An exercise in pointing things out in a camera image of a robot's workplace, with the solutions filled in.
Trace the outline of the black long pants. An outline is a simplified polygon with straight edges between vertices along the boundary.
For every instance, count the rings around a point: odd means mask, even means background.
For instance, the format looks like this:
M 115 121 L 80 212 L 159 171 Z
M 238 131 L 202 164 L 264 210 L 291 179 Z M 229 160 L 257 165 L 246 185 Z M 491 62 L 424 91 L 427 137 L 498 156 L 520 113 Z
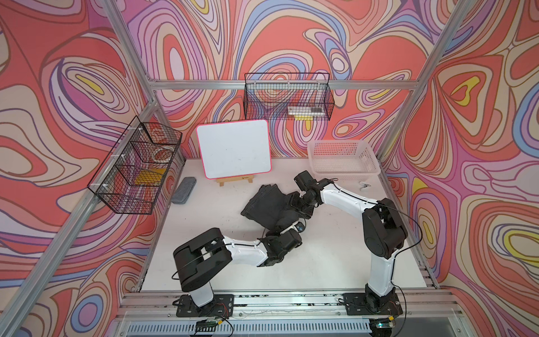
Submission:
M 241 215 L 260 224 L 270 234 L 280 234 L 304 219 L 290 208 L 290 193 L 285 195 L 277 184 L 262 185 L 241 211 Z

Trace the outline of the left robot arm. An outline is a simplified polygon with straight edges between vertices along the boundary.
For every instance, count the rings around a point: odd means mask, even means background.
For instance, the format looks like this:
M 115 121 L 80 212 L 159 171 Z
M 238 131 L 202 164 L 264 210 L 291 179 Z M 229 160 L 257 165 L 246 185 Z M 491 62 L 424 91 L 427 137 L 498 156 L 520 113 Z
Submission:
M 196 236 L 173 251 L 176 273 L 181 284 L 197 308 L 214 301 L 211 280 L 232 264 L 257 268 L 281 263 L 292 250 L 302 245 L 300 234 L 305 230 L 303 221 L 287 228 L 277 228 L 254 241 L 235 240 L 225 236 L 217 227 Z

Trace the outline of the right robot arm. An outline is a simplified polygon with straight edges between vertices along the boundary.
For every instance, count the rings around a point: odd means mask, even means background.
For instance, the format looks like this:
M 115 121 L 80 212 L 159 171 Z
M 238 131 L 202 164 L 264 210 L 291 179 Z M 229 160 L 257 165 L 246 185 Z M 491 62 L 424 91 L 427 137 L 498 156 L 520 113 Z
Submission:
M 303 195 L 292 198 L 291 205 L 297 210 L 310 215 L 315 207 L 327 204 L 362 220 L 364 243 L 371 252 L 364 305 L 372 313 L 381 313 L 383 306 L 395 303 L 395 260 L 408 233 L 393 201 L 361 197 L 341 188 L 331 179 L 318 181 L 308 171 L 299 173 L 294 181 L 303 191 Z

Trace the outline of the wooden whiteboard stand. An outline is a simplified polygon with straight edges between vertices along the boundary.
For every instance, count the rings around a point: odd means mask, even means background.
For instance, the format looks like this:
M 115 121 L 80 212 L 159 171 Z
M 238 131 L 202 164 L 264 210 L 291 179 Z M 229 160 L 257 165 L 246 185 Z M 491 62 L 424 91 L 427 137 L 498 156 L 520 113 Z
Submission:
M 252 183 L 254 178 L 254 175 L 234 176 L 227 178 L 217 178 L 216 182 L 219 184 L 220 187 L 223 187 L 226 183 L 232 183 L 236 181 L 248 181 L 249 183 Z

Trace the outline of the white plastic basket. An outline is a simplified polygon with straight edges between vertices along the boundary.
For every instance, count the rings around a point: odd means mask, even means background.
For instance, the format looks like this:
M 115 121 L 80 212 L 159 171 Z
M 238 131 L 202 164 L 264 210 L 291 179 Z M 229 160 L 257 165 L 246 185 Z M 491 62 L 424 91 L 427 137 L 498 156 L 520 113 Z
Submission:
M 313 140 L 307 155 L 318 178 L 366 182 L 380 174 L 376 155 L 364 140 Z

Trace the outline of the pink framed whiteboard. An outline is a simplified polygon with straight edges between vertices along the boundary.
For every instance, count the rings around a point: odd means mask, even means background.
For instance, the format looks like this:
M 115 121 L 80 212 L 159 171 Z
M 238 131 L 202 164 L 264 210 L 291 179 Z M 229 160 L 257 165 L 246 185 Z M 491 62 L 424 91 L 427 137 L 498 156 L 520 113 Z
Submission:
M 266 174 L 272 170 L 267 121 L 204 124 L 196 132 L 207 179 Z

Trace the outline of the marker box in basket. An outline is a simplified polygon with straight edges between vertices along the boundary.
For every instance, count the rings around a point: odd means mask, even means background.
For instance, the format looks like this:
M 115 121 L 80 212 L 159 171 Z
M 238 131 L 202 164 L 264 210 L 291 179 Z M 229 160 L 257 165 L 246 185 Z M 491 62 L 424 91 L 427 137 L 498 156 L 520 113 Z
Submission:
M 288 115 L 294 117 L 324 117 L 326 111 L 321 107 L 306 107 L 306 106 L 288 106 Z

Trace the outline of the grey whiteboard eraser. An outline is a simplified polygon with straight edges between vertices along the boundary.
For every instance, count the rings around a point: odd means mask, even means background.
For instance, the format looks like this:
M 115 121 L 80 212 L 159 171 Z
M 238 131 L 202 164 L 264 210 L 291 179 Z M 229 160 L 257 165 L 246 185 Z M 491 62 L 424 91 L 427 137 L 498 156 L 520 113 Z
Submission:
M 178 188 L 176 189 L 176 191 L 171 197 L 171 203 L 172 204 L 186 204 L 196 183 L 197 183 L 196 178 L 192 176 L 188 176 L 182 179 Z

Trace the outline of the yellow item in basket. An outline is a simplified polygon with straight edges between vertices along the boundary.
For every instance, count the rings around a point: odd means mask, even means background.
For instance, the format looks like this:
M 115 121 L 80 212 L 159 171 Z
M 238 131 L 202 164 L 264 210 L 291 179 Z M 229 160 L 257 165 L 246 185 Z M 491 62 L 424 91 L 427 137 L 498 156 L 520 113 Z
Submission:
M 133 181 L 135 186 L 159 186 L 165 176 L 165 168 L 141 169 Z

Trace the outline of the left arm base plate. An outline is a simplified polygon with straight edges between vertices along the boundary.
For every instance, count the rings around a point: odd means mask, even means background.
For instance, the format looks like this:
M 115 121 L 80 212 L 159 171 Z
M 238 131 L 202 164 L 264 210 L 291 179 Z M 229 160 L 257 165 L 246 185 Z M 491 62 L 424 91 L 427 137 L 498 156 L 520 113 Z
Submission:
M 192 297 L 182 295 L 174 300 L 173 306 L 176 307 L 176 316 L 185 317 L 224 317 L 228 318 L 234 311 L 234 295 L 221 294 L 215 295 L 213 300 L 202 307 L 195 305 Z

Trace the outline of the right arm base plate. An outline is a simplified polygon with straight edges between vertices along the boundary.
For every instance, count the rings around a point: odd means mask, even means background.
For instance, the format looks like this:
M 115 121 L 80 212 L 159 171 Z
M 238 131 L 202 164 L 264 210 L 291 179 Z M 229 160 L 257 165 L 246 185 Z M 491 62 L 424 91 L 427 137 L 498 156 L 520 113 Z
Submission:
M 398 317 L 404 314 L 396 293 L 386 296 L 375 293 L 344 293 L 338 303 L 345 306 L 348 316 L 383 316 Z

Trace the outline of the aluminium front rail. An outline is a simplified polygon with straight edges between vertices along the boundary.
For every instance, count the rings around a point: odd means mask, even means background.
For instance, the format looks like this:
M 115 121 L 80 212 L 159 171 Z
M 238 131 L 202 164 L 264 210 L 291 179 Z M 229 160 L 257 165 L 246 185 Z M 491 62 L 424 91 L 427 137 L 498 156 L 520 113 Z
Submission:
M 372 314 L 357 290 L 217 292 L 189 310 L 183 293 L 124 297 L 110 336 L 473 336 L 450 291 L 404 289 Z

